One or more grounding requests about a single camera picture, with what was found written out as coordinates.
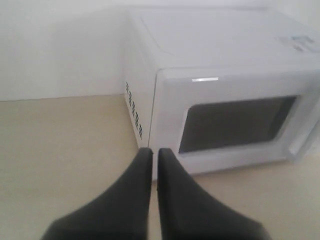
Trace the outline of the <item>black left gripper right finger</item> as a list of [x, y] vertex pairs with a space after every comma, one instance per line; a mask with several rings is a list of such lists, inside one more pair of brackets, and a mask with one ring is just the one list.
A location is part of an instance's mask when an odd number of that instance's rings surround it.
[[157, 198], [164, 240], [269, 240], [264, 226], [206, 192], [173, 151], [158, 151]]

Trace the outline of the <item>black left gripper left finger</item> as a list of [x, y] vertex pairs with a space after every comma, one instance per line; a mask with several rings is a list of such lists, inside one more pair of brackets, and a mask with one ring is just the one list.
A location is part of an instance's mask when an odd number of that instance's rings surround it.
[[106, 191], [55, 220], [44, 240], [146, 240], [153, 152], [140, 148], [124, 173]]

